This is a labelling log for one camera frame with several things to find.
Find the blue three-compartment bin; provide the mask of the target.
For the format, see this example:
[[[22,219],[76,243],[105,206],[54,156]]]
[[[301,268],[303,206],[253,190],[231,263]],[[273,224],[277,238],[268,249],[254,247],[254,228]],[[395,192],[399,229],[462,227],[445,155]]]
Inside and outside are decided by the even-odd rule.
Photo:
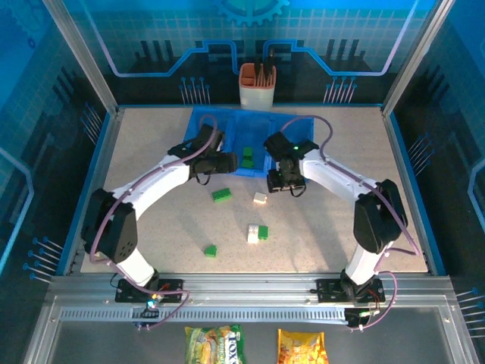
[[[213,123],[211,119],[201,119],[206,114],[213,115],[217,119],[218,129],[224,132],[222,149],[225,152],[237,154],[238,168],[234,174],[255,178],[265,178],[268,171],[276,167],[275,162],[264,149],[265,140],[294,118],[293,115],[274,112],[196,106],[189,118],[185,140],[190,140],[197,135],[201,123]],[[253,169],[241,167],[244,147],[251,147],[253,150]]]

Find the orange and white utensil holder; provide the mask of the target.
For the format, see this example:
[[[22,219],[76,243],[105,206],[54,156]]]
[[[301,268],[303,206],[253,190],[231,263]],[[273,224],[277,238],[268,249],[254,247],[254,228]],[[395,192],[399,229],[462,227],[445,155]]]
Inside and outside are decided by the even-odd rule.
[[[270,111],[274,101],[277,69],[273,66],[266,77],[261,67],[258,74],[253,63],[244,63],[239,69],[239,100],[243,109]]]

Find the green snack bag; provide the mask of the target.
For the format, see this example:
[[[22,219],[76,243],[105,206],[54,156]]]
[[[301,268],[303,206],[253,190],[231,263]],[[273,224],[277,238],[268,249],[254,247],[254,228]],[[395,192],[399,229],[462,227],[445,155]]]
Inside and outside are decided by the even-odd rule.
[[[185,327],[184,364],[247,364],[245,337],[239,324],[212,328]]]

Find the yellow snack bag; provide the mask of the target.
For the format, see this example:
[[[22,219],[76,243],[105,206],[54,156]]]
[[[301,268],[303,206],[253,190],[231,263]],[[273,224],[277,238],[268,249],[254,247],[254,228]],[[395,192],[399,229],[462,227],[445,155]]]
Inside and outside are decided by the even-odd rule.
[[[324,332],[278,329],[277,364],[330,364]]]

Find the aluminium frame rail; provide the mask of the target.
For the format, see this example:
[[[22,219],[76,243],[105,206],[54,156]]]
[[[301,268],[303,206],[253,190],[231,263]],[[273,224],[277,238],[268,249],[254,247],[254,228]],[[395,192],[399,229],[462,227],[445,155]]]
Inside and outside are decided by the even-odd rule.
[[[406,306],[416,300],[429,306],[443,298],[454,300],[455,293],[448,277],[421,273],[396,273],[396,303]],[[162,279],[181,279],[189,291],[192,306],[303,306],[316,305],[318,298],[310,293],[317,279],[338,279],[337,273],[260,273],[260,274],[161,274]],[[59,306],[111,305],[114,281],[108,273],[57,276],[51,280],[46,303]]]

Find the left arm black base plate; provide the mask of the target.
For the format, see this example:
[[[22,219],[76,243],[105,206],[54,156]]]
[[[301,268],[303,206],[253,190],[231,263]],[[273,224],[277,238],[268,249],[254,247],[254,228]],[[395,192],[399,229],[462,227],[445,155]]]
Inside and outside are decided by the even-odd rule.
[[[149,300],[155,300],[160,303],[181,303],[183,280],[157,278],[147,289],[161,291],[164,294],[159,294],[153,298],[151,293],[142,292],[125,279],[120,279],[117,283],[114,300],[116,303],[146,303]]]

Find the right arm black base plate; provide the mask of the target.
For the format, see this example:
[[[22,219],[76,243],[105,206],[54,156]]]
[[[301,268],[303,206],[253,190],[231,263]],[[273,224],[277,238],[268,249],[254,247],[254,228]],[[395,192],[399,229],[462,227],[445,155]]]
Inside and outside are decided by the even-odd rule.
[[[314,292],[319,303],[385,303],[385,293],[379,278],[356,285],[342,279],[317,279]]]

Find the aluminium frame post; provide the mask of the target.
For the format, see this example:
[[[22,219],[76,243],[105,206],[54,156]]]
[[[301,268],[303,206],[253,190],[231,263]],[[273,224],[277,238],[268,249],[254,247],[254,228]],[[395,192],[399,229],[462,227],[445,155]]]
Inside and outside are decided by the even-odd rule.
[[[384,118],[388,118],[396,107],[399,99],[405,92],[406,87],[418,69],[418,66],[423,61],[424,56],[428,53],[432,42],[440,31],[440,28],[454,3],[455,0],[436,0],[435,5],[427,17],[427,20],[424,22],[424,26],[418,34],[418,37],[404,62],[404,65],[397,74],[397,77],[384,100],[382,107],[382,115]]]
[[[119,112],[115,97],[63,0],[42,0],[42,3],[52,16],[53,21],[87,76],[88,81],[107,113],[115,118]]]

